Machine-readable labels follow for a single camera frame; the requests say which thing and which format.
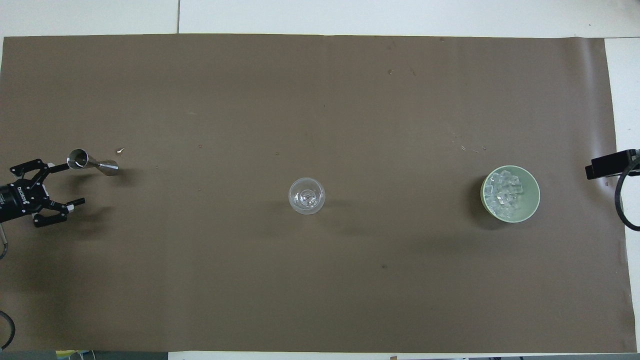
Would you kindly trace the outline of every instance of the brown mat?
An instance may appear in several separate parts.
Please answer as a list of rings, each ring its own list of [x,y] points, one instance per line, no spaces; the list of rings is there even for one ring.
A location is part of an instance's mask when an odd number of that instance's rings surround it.
[[[6,38],[0,168],[87,203],[5,228],[14,350],[634,352],[602,39]],[[115,149],[124,147],[121,156]],[[538,179],[528,221],[481,179]],[[327,201],[303,216],[291,183]]]

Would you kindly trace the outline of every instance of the bowl rim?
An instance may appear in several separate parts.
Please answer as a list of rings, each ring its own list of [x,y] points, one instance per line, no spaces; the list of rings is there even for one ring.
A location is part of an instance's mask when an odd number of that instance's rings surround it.
[[[515,167],[515,168],[519,168],[520,170],[526,172],[527,174],[529,174],[531,176],[531,179],[533,179],[533,182],[536,184],[536,187],[538,188],[538,203],[536,204],[536,207],[533,209],[533,211],[531,212],[531,214],[529,214],[529,216],[525,217],[522,220],[506,220],[503,218],[498,217],[496,214],[492,213],[491,211],[489,211],[489,208],[487,208],[486,205],[486,201],[484,201],[484,186],[486,185],[486,182],[489,180],[489,177],[491,176],[491,174],[493,174],[494,172],[498,172],[498,170],[505,168],[505,167]],[[536,180],[536,177],[533,176],[532,173],[530,173],[527,169],[525,169],[524,167],[519,167],[518,165],[502,165],[499,166],[495,169],[493,169],[489,175],[487,175],[484,178],[484,181],[482,182],[482,186],[480,186],[480,201],[482,202],[482,205],[484,206],[484,209],[486,210],[486,212],[488,212],[489,214],[491,214],[491,216],[495,217],[496,219],[500,220],[500,221],[504,221],[504,222],[508,222],[510,224],[516,224],[519,222],[523,222],[524,220],[527,220],[528,218],[532,217],[533,214],[536,213],[536,211],[538,210],[538,206],[540,206],[540,197],[541,197],[541,193],[540,193],[540,185],[538,184],[538,180]]]

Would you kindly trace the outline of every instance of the green bowl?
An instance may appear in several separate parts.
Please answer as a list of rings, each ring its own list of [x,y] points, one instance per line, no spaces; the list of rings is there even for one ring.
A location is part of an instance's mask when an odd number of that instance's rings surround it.
[[[494,172],[497,172],[499,174],[503,170],[507,170],[508,172],[511,172],[513,175],[517,176],[520,179],[520,183],[522,184],[523,192],[521,194],[518,194],[518,198],[520,200],[520,208],[515,210],[511,214],[511,218],[502,218],[489,211],[489,208],[487,207],[486,201],[484,199],[484,186],[489,181],[489,177]],[[530,172],[515,165],[505,165],[503,167],[495,169],[486,176],[486,178],[482,182],[482,186],[480,186],[480,199],[482,200],[482,205],[487,210],[487,212],[489,212],[489,214],[493,215],[499,220],[511,223],[523,222],[524,220],[530,218],[531,215],[533,215],[533,213],[535,213],[538,209],[538,205],[540,205],[540,187],[538,186],[536,178],[533,177]]]

